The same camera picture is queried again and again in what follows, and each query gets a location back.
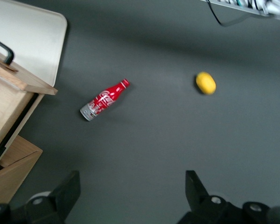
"cable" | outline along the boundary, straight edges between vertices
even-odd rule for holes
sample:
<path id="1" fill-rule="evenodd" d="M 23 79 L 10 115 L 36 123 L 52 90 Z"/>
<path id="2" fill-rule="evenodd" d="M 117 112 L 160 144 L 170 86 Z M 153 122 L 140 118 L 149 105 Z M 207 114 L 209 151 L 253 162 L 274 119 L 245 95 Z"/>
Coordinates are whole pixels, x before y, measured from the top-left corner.
<path id="1" fill-rule="evenodd" d="M 254 5 L 255 5 L 256 9 L 259 10 L 258 6 L 257 6 L 257 3 L 256 3 L 256 0 L 254 0 Z"/>
<path id="2" fill-rule="evenodd" d="M 244 21 L 245 19 L 251 17 L 251 14 L 246 14 L 246 15 L 243 15 L 243 16 L 239 17 L 238 19 L 232 20 L 232 21 L 227 22 L 227 23 L 222 23 L 222 22 L 218 19 L 218 17 L 216 16 L 216 14 L 215 14 L 215 12 L 214 12 L 212 6 L 211 6 L 210 0 L 206 0 L 206 2 L 208 3 L 208 5 L 209 5 L 209 7 L 210 7 L 210 10 L 211 10 L 211 12 L 213 13 L 213 15 L 214 15 L 216 21 L 217 21 L 222 27 L 229 27 L 229 26 L 235 25 L 235 24 L 240 23 L 240 22 Z"/>
<path id="3" fill-rule="evenodd" d="M 252 7 L 252 0 L 251 0 L 251 2 L 248 0 L 248 8 L 253 8 Z"/>
<path id="4" fill-rule="evenodd" d="M 229 27 L 229 26 L 238 24 L 238 23 L 240 23 L 240 22 L 242 22 L 242 21 L 248 19 L 249 17 L 254 17 L 254 16 L 256 16 L 256 15 L 254 15 L 254 14 L 250 14 L 250 13 L 249 13 L 249 14 L 245 14 L 245 15 L 243 15 L 243 16 L 237 18 L 237 19 L 234 19 L 234 20 L 232 20 L 232 21 L 230 21 L 230 22 L 222 23 L 222 22 L 218 19 L 218 17 L 216 16 L 216 14 L 215 14 L 215 12 L 214 12 L 212 6 L 211 6 L 210 0 L 206 0 L 206 2 L 207 2 L 207 4 L 209 5 L 210 10 L 211 10 L 212 14 L 214 15 L 216 21 L 217 21 L 222 27 Z M 261 18 L 272 18 L 272 17 L 273 17 L 272 15 L 269 15 L 269 16 L 263 16 L 263 17 L 261 17 Z"/>

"wooden cabinet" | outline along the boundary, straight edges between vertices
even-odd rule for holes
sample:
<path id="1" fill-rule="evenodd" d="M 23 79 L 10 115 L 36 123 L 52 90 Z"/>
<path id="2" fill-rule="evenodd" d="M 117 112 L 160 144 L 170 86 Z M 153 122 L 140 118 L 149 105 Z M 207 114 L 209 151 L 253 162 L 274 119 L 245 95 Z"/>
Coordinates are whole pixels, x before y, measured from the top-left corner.
<path id="1" fill-rule="evenodd" d="M 0 54 L 0 203 L 8 203 L 42 150 L 18 133 L 45 94 L 57 90 Z"/>

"coca-cola bottle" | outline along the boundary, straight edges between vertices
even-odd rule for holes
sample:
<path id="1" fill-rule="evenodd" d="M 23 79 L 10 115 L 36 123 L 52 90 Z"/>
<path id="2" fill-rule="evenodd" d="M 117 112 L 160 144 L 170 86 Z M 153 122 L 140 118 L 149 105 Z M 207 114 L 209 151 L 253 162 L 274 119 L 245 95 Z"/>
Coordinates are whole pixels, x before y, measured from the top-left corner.
<path id="1" fill-rule="evenodd" d="M 109 87 L 108 89 L 102 91 L 91 102 L 82 107 L 80 112 L 88 121 L 91 121 L 104 109 L 112 105 L 123 90 L 125 90 L 129 85 L 130 83 L 124 79 L 117 85 Z"/>

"white tray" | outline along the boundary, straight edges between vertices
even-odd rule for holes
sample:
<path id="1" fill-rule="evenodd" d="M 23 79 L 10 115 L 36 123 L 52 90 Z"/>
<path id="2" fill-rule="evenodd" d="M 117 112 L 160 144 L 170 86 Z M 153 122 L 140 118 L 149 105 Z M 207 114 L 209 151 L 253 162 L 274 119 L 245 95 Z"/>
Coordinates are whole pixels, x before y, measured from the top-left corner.
<path id="1" fill-rule="evenodd" d="M 0 0 L 0 41 L 14 61 L 55 85 L 67 21 L 59 13 L 11 0 Z M 6 51 L 0 47 L 0 53 Z"/>

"lemon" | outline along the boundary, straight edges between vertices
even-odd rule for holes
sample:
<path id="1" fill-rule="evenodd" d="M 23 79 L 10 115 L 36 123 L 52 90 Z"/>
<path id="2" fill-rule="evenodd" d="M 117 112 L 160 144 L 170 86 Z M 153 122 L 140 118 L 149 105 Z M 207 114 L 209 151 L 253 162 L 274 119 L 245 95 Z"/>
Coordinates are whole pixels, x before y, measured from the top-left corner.
<path id="1" fill-rule="evenodd" d="M 210 95 L 216 90 L 216 83 L 213 77 L 205 71 L 200 72 L 196 76 L 196 83 L 204 94 Z"/>

